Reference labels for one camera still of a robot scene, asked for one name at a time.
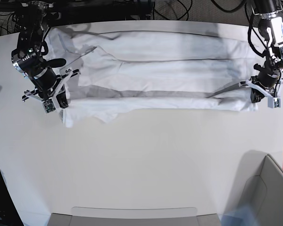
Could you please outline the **white T-shirt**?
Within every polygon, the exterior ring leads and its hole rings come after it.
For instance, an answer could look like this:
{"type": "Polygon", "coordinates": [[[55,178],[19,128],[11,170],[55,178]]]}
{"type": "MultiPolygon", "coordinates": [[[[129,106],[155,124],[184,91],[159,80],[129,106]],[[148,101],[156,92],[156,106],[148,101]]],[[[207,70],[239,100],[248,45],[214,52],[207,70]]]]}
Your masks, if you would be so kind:
{"type": "Polygon", "coordinates": [[[138,109],[256,111],[250,90],[226,88],[254,75],[255,54],[241,40],[207,35],[121,31],[104,34],[52,29],[49,56],[79,70],[66,82],[63,124],[103,122],[138,109]]]}

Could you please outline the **grey cardboard box right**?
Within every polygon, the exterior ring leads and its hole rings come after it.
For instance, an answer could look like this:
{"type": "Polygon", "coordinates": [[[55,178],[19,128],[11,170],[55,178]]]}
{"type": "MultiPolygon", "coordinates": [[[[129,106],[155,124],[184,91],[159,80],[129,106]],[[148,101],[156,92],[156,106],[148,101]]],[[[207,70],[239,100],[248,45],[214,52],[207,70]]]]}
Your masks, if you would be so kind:
{"type": "Polygon", "coordinates": [[[253,226],[283,226],[283,169],[271,155],[246,182],[238,207],[246,204],[255,214],[253,226]]]}

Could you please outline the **grey bin bottom edge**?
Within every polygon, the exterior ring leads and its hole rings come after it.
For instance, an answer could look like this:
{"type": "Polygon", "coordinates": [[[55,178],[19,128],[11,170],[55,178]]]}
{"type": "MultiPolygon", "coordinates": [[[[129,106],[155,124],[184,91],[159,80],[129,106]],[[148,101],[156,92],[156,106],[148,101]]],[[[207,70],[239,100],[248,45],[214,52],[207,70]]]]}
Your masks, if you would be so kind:
{"type": "Polygon", "coordinates": [[[52,213],[49,226],[220,226],[217,214],[198,215],[195,207],[103,209],[73,207],[71,214],[52,213]]]}

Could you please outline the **blue cloth bottom right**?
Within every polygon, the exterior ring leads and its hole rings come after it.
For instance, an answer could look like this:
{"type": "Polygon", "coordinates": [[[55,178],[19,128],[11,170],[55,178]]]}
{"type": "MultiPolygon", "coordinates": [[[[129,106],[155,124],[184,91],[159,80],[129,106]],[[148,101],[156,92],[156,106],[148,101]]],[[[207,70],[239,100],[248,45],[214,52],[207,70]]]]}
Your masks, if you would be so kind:
{"type": "Polygon", "coordinates": [[[254,211],[248,204],[220,216],[222,226],[252,226],[255,221],[254,211]]]}

